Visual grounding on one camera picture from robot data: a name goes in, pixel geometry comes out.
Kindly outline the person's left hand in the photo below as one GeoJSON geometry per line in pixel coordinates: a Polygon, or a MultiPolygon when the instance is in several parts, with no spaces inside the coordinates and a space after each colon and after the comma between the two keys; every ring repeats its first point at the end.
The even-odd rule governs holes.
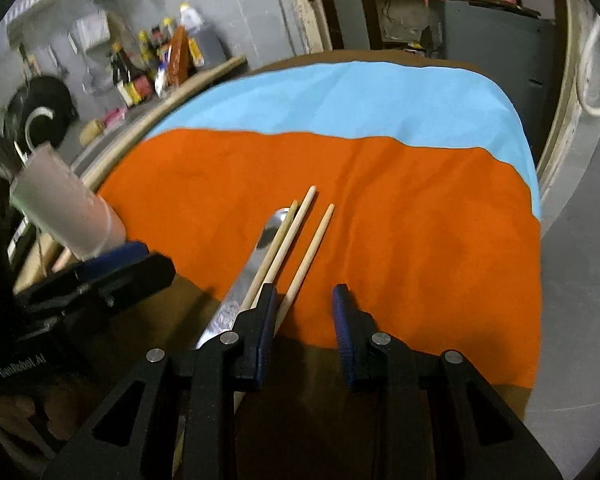
{"type": "Polygon", "coordinates": [[[60,384],[39,396],[0,396],[0,429],[33,442],[41,437],[33,419],[42,417],[42,428],[58,440],[68,440],[82,425],[85,405],[73,388],[60,384]]]}

